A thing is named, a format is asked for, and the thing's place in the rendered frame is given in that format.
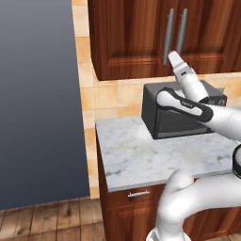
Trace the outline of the dark grey microwave oven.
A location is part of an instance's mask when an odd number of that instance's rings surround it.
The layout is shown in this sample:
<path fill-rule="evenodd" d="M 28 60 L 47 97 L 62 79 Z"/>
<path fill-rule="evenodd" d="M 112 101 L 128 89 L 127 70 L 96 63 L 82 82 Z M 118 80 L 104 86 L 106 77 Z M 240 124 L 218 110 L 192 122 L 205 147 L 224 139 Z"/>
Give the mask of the dark grey microwave oven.
<path fill-rule="evenodd" d="M 160 109 L 155 103 L 155 97 L 164 87 L 172 88 L 179 96 L 184 97 L 177 82 L 144 85 L 141 118 L 153 139 L 212 133 L 210 128 L 201 123 L 188 119 L 179 113 Z"/>

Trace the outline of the brown wooden base cabinet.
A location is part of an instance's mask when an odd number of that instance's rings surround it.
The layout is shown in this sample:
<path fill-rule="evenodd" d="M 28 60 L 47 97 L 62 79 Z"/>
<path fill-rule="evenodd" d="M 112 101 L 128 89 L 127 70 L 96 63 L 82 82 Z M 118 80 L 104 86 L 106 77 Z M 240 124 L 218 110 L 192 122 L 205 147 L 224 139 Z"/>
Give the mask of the brown wooden base cabinet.
<path fill-rule="evenodd" d="M 107 189 L 104 173 L 104 155 L 96 137 L 99 172 L 99 189 Z M 125 211 L 117 216 L 109 216 L 102 210 L 106 241 L 145 241 L 154 227 L 158 201 L 143 204 L 132 212 Z M 184 231 L 192 241 L 241 233 L 241 207 L 211 209 L 198 212 L 184 222 Z"/>

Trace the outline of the brown wooden cabinet door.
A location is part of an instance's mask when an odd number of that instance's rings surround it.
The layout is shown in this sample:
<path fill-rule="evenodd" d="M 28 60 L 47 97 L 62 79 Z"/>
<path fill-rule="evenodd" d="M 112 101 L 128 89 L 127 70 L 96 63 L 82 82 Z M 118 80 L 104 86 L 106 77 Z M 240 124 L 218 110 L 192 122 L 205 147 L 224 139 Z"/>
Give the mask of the brown wooden cabinet door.
<path fill-rule="evenodd" d="M 90 53 L 100 81 L 164 77 L 169 10 L 178 0 L 88 0 Z"/>
<path fill-rule="evenodd" d="M 188 9 L 181 57 L 198 74 L 241 72 L 241 0 L 179 0 Z"/>

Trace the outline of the brown wooden drawer front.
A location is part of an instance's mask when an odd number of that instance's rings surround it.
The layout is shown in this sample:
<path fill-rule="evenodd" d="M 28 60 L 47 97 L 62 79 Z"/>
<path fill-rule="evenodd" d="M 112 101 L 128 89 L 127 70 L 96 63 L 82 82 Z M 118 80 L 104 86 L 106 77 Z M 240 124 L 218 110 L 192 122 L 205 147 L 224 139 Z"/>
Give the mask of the brown wooden drawer front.
<path fill-rule="evenodd" d="M 105 211 L 109 216 L 117 216 L 119 213 L 125 211 L 132 212 L 143 204 L 158 201 L 165 186 L 165 184 L 151 185 L 115 192 L 109 192 L 107 189 L 104 189 L 100 194 L 102 210 Z M 149 190 L 151 193 L 146 196 L 131 199 L 127 197 L 130 192 L 136 193 L 145 190 Z"/>

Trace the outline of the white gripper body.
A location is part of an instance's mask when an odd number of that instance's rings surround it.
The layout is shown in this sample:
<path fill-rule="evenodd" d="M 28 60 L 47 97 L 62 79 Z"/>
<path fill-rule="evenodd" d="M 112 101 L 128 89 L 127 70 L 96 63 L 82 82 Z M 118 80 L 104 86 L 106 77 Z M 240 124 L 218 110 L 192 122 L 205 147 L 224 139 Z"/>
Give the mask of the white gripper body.
<path fill-rule="evenodd" d="M 174 72 L 184 72 L 188 70 L 188 65 L 176 51 L 169 53 L 169 62 Z"/>

